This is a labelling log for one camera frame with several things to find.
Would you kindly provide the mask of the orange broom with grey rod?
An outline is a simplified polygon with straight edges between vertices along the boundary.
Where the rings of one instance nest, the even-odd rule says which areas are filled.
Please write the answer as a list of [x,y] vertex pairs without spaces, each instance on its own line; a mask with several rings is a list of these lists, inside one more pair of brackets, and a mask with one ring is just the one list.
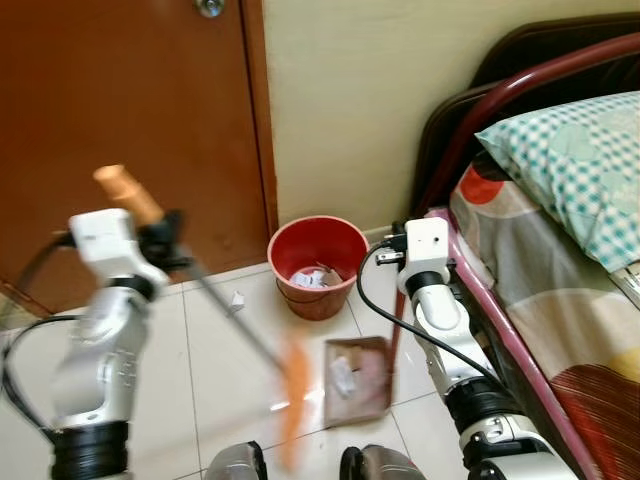
[[[147,192],[147,189],[142,187],[142,184],[137,182],[137,179],[133,178],[123,165],[101,166],[93,172],[93,179],[100,184],[102,191],[115,205],[131,212],[134,219],[140,221],[142,227],[159,223],[163,218],[166,212],[163,207],[157,204],[150,192]],[[182,250],[189,252],[182,243],[177,241],[177,251]],[[210,282],[204,266],[198,264],[198,274],[187,274],[187,276],[200,285],[202,291],[220,308],[225,319],[241,334],[241,337],[276,370],[285,397],[284,407],[280,408],[279,439],[282,443],[279,444],[279,462],[285,471],[293,474],[300,467],[300,447],[298,447],[297,436],[300,435],[302,422],[307,413],[308,385],[314,378],[308,366],[307,352],[302,346],[301,339],[294,333],[284,334],[282,349],[278,353],[271,351],[266,347],[265,340],[259,334],[252,332],[250,325],[241,314],[230,311],[229,300]]]

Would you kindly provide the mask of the white paper trash in bucket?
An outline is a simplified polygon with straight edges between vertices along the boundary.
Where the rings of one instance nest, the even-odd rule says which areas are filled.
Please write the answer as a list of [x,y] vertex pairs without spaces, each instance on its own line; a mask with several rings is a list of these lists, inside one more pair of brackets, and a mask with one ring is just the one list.
[[326,291],[344,282],[343,276],[334,268],[325,265],[311,265],[294,271],[289,276],[289,283],[298,288],[312,289],[312,291]]

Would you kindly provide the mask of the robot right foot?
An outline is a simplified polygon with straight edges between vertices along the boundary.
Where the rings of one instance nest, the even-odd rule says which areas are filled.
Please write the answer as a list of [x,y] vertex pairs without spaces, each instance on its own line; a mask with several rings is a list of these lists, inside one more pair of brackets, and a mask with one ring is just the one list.
[[426,476],[406,454],[369,444],[344,449],[338,480],[426,480]]

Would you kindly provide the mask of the pinkish brown dustpan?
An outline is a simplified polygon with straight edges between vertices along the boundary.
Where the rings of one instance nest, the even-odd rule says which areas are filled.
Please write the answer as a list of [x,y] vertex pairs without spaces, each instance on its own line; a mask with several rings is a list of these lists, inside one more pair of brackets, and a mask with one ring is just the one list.
[[[390,337],[366,335],[325,340],[323,357],[323,426],[325,429],[358,424],[385,415],[396,392],[396,357],[401,326],[390,328]],[[352,397],[339,396],[329,383],[329,362],[349,355],[358,364],[358,389]]]

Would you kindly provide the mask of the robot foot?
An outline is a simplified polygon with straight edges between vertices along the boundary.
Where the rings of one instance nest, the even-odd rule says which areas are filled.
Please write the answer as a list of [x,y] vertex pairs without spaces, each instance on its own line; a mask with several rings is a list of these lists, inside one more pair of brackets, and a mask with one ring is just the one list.
[[205,468],[204,480],[269,480],[260,444],[242,442],[221,449]]
[[369,444],[344,449],[338,480],[426,480],[426,476],[406,454]]

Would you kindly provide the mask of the green checked pillow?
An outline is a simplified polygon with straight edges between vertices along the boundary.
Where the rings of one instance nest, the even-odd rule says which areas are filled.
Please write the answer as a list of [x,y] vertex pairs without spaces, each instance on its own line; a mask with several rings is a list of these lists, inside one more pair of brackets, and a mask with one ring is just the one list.
[[527,111],[475,137],[608,273],[639,261],[639,92]]

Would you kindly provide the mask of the dark red metal bed frame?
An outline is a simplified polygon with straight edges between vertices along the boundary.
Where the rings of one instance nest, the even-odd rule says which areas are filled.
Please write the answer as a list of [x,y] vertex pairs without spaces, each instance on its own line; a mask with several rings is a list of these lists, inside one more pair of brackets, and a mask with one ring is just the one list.
[[[436,105],[422,127],[410,212],[416,218],[452,221],[463,301],[477,317],[486,355],[517,402],[511,376],[500,369],[498,334],[489,330],[490,321],[502,317],[502,311],[467,265],[466,248],[448,209],[451,193],[465,169],[476,164],[494,166],[512,180],[476,140],[476,133],[489,125],[567,102],[636,90],[640,83],[639,32],[636,12],[539,20],[513,29],[490,47],[466,90]],[[536,428],[577,476],[589,480],[557,451],[538,425]]]

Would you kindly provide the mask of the brown wooden door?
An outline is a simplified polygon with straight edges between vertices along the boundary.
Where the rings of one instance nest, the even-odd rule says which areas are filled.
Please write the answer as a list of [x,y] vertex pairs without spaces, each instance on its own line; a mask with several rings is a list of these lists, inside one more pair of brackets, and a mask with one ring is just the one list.
[[109,206],[122,164],[211,273],[265,260],[278,227],[264,0],[0,0],[0,293],[36,314],[82,306],[95,279],[58,253],[20,270],[70,216]]

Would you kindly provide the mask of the red white printed book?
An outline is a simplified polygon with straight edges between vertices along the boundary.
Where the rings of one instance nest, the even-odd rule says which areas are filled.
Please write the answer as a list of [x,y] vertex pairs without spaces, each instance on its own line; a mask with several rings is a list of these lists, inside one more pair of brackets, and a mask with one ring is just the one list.
[[639,269],[639,262],[634,262],[634,264],[628,265],[627,268],[612,271],[611,279],[612,282],[617,285],[618,289],[630,300],[632,305],[634,305],[637,310],[640,310],[640,280],[637,269]]

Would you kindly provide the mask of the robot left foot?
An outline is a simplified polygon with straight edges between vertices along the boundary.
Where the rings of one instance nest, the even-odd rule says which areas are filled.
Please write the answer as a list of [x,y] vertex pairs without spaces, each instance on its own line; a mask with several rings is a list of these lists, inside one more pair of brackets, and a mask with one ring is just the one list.
[[242,442],[221,449],[205,468],[204,480],[269,480],[260,444]]

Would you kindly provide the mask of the patterned grey orange bedsheet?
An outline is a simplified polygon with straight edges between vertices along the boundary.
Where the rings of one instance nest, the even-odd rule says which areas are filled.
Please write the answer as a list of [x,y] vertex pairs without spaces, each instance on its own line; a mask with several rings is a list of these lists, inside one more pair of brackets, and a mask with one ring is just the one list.
[[489,330],[518,401],[579,474],[640,480],[635,303],[498,168],[468,166],[448,209],[502,311]]

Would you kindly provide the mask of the red plastic bucket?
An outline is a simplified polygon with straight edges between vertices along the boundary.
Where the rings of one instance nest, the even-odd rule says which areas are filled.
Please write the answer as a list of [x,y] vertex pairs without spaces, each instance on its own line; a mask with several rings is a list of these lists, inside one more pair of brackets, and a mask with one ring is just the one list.
[[[303,320],[325,321],[338,315],[355,288],[370,243],[360,229],[334,216],[311,216],[276,230],[268,246],[268,264],[285,305]],[[333,270],[338,282],[300,285],[297,273]]]

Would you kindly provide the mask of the crumpled white paper trash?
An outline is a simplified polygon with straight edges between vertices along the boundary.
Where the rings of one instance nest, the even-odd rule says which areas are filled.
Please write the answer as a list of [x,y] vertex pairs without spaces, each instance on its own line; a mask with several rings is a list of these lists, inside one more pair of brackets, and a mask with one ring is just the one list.
[[352,397],[358,389],[358,364],[349,355],[338,355],[329,362],[329,383],[339,396]]

